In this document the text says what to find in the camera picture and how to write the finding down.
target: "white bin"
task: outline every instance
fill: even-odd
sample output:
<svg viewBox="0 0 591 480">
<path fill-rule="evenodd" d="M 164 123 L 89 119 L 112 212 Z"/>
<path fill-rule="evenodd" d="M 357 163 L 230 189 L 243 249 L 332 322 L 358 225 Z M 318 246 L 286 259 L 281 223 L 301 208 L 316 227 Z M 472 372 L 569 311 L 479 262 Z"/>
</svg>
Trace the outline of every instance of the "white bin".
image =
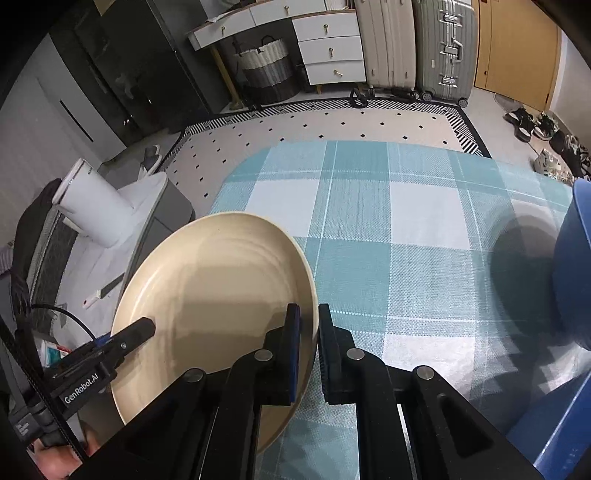
<svg viewBox="0 0 591 480">
<path fill-rule="evenodd" d="M 134 208 L 80 158 L 53 196 L 54 205 L 92 240 L 109 248 L 127 232 Z"/>
</svg>

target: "drawer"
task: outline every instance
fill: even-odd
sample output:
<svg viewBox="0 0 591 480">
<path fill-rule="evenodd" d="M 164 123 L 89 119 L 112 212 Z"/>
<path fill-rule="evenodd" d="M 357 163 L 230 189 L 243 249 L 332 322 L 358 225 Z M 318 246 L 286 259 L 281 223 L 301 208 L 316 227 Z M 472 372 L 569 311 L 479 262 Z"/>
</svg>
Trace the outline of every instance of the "drawer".
<svg viewBox="0 0 591 480">
<path fill-rule="evenodd" d="M 301 41 L 298 45 L 305 64 L 323 61 L 363 60 L 361 37 L 320 38 Z"/>
<path fill-rule="evenodd" d="M 306 71 L 311 85 L 365 81 L 365 64 L 363 60 L 313 63 L 306 65 Z"/>
<path fill-rule="evenodd" d="M 269 0 L 250 7 L 256 25 L 282 18 L 325 12 L 324 0 Z"/>
<path fill-rule="evenodd" d="M 298 41 L 359 36 L 359 24 L 355 12 L 294 18 L 293 24 Z"/>
<path fill-rule="evenodd" d="M 191 32 L 191 37 L 197 40 L 199 48 L 206 47 L 207 45 L 217 42 L 223 38 L 234 35 L 243 30 L 255 27 L 255 21 L 252 19 L 250 9 L 246 8 L 240 10 L 235 14 L 227 15 L 221 18 L 215 23 L 205 25 L 204 27 L 198 28 Z M 191 38 L 191 44 L 195 48 L 195 42 Z"/>
</svg>

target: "checkered blanket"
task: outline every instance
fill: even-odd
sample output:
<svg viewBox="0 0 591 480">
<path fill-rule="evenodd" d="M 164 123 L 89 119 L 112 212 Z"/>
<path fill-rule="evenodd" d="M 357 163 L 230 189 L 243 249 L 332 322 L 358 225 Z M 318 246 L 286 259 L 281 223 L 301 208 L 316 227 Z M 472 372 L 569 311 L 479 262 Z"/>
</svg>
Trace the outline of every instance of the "checkered blanket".
<svg viewBox="0 0 591 480">
<path fill-rule="evenodd" d="M 280 144 L 224 182 L 212 213 L 290 233 L 320 302 L 386 364 L 431 365 L 506 431 L 589 360 L 557 331 L 551 258 L 571 190 L 532 171 L 384 142 Z M 318 362 L 261 479 L 355 479 L 354 406 L 329 406 Z"/>
</svg>

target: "wooden door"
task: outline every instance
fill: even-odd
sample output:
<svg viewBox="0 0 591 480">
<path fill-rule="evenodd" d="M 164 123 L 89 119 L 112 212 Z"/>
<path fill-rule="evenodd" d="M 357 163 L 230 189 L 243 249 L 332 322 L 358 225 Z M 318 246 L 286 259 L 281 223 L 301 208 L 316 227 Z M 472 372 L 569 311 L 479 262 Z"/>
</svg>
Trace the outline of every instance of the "wooden door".
<svg viewBox="0 0 591 480">
<path fill-rule="evenodd" d="M 476 86 L 545 110 L 560 29 L 532 0 L 481 0 Z"/>
</svg>

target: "finger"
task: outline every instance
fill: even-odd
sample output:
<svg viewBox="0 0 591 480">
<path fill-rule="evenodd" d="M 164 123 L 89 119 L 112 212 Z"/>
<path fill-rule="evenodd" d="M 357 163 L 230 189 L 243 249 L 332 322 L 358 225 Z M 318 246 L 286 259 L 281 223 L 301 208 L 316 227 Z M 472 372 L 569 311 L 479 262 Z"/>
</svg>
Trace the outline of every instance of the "finger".
<svg viewBox="0 0 591 480">
<path fill-rule="evenodd" d="M 86 453 L 88 455 L 94 455 L 94 453 L 100 448 L 100 443 L 96 437 L 96 432 L 92 429 L 85 431 L 86 435 Z"/>
<path fill-rule="evenodd" d="M 47 480 L 61 480 L 82 464 L 70 446 L 39 450 L 35 454 L 35 462 Z"/>
<path fill-rule="evenodd" d="M 33 452 L 37 453 L 41 450 L 45 450 L 45 446 L 43 445 L 43 442 L 40 439 L 37 439 L 33 442 Z"/>
</svg>

